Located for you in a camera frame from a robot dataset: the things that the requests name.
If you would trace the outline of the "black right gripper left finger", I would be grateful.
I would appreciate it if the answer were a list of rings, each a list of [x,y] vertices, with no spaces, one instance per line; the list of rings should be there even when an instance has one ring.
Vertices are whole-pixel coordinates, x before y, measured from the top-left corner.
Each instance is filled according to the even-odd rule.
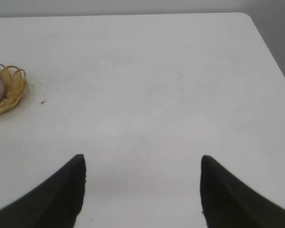
[[[77,154],[36,188],[0,209],[0,228],[72,228],[84,201],[86,163]]]

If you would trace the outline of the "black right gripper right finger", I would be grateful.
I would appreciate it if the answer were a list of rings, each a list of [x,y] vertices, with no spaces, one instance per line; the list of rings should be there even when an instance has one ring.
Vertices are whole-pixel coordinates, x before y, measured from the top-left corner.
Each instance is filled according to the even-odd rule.
[[[285,209],[263,197],[214,158],[201,158],[200,198],[209,228],[285,228]]]

